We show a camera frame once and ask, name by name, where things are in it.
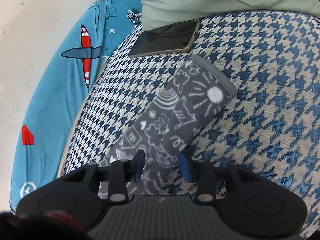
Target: doodle print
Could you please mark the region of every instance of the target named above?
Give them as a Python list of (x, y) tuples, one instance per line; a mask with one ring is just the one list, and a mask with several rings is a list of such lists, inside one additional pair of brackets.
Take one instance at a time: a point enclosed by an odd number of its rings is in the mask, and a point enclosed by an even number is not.
[(161, 115), (155, 119), (154, 124), (161, 131), (165, 131), (168, 125), (168, 116), (165, 113), (161, 113)]
[(199, 131), (200, 131), (200, 129), (193, 128), (193, 135), (196, 136)]
[(189, 67), (192, 63), (193, 61), (191, 59), (187, 60), (187, 62), (184, 65), (184, 68)]
[(146, 124), (147, 124), (147, 122), (146, 121), (142, 121), (142, 122), (140, 122), (140, 128), (141, 128), (141, 130), (144, 130), (145, 129), (145, 127), (146, 127)]
[(178, 101), (178, 94), (170, 88), (169, 90), (163, 90), (161, 94), (156, 97), (154, 103), (163, 110), (172, 110)]
[(153, 156), (151, 154), (152, 152), (152, 148), (153, 147), (150, 147), (150, 148), (147, 148), (147, 146), (145, 146), (144, 144), (141, 144), (138, 149), (141, 149), (144, 151), (144, 154), (145, 154), (145, 163), (147, 165), (150, 165), (151, 163), (153, 163)]
[[(108, 188), (108, 182), (102, 182), (101, 187), (105, 186), (106, 188)], [(103, 198), (103, 199), (107, 199), (108, 198), (108, 192), (98, 192), (98, 197), (99, 198)]]
[(156, 118), (156, 111), (155, 110), (149, 111), (149, 117), (152, 119)]
[(223, 100), (223, 93), (220, 88), (218, 87), (211, 87), (207, 92), (207, 96), (211, 102), (218, 104), (221, 103)]
[(164, 134), (160, 131), (159, 128), (155, 126), (154, 123), (150, 124), (149, 127), (145, 130), (145, 134), (148, 137), (149, 145), (158, 149), (159, 145), (163, 139)]
[(186, 72), (182, 70), (179, 70), (173, 76), (173, 84), (178, 88), (178, 91), (180, 94), (182, 92), (184, 84), (187, 83), (189, 79), (190, 79), (190, 75), (188, 75)]
[(143, 173), (141, 174), (140, 181), (143, 183), (143, 185), (146, 185), (148, 181), (151, 179), (151, 170), (150, 169), (144, 169)]
[(172, 141), (172, 146), (174, 148), (179, 147), (179, 151), (182, 151), (186, 147), (184, 140), (180, 139), (180, 137), (177, 135), (172, 136), (170, 140)]
[(189, 69), (189, 74), (192, 76), (196, 76), (200, 73), (200, 67), (198, 66), (191, 66)]
[(162, 168), (169, 169), (178, 165), (178, 157), (169, 155), (161, 145), (157, 151), (157, 162)]
[(181, 108), (181, 110), (174, 110), (173, 113), (175, 114), (175, 116), (177, 117), (178, 119), (178, 124), (174, 127), (175, 130), (179, 129), (180, 127), (188, 124), (188, 123), (191, 123), (191, 122), (195, 122), (197, 119), (196, 119), (196, 116), (194, 113), (190, 113), (188, 108), (186, 107), (186, 101), (187, 101), (187, 98), (186, 97), (182, 97), (181, 98), (181, 101), (182, 101), (182, 105), (183, 107)]
[(113, 162), (115, 162), (115, 161), (117, 161), (117, 160), (119, 160), (119, 159), (117, 159), (117, 158), (115, 158), (115, 157), (113, 157), (113, 156), (110, 156), (110, 163), (113, 163)]
[(133, 126), (130, 132), (124, 134), (121, 149), (134, 149), (138, 145), (138, 143), (141, 142), (141, 140), (141, 135)]
[(116, 149), (116, 159), (117, 160), (131, 160), (132, 155), (127, 156), (126, 152)]
[(198, 97), (200, 101), (197, 102), (193, 109), (197, 109), (198, 107), (205, 108), (206, 111), (204, 113), (204, 117), (207, 117), (213, 104), (221, 103), (224, 99), (223, 92), (215, 84), (218, 84), (218, 80), (214, 79), (211, 74), (202, 73), (204, 78), (203, 82), (193, 80), (192, 83), (195, 85), (193, 88), (195, 92), (189, 93), (190, 97)]

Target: white wall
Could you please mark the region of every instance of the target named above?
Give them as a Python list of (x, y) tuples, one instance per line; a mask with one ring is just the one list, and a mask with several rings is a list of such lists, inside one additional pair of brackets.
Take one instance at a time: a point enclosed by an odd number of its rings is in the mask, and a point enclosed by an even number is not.
[(0, 0), (0, 210), (32, 93), (52, 55), (95, 0)]

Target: blue fabric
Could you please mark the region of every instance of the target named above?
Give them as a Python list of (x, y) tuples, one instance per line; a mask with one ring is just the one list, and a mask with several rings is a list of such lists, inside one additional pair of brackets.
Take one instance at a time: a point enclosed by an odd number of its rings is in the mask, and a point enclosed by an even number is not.
[[(23, 196), (56, 178), (74, 118), (97, 75), (100, 60), (96, 56), (113, 53), (134, 28), (127, 19), (128, 10), (140, 12), (141, 8), (140, 0), (98, 0), (53, 56), (33, 94), (18, 139), (10, 193), (13, 211)], [(91, 66), (89, 85), (85, 61)]]
[(179, 154), (179, 168), (184, 181), (188, 182), (190, 180), (190, 167), (186, 158), (183, 156), (183, 153)]

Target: houndstooth fabric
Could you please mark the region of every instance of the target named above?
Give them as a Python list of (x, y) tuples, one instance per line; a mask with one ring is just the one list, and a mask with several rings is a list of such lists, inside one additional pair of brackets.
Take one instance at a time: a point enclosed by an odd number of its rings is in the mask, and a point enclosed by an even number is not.
[[(69, 147), (65, 172), (108, 155), (192, 54), (216, 65), (237, 96), (195, 137), (188, 152), (216, 166), (237, 162), (305, 201), (302, 236), (320, 226), (320, 21), (252, 11), (201, 20), (188, 53), (129, 59), (141, 22), (114, 52), (94, 86)], [(162, 194), (194, 194), (175, 169)], [(218, 186), (224, 195), (222, 184)]]

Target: phone screen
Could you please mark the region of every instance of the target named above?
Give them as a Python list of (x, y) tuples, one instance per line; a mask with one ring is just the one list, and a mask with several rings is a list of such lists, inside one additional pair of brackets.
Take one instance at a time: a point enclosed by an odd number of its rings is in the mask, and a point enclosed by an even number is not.
[(199, 20), (191, 20), (143, 32), (137, 38), (128, 56), (137, 55), (138, 57), (146, 53), (157, 54), (162, 51), (183, 49), (193, 38), (198, 22)]

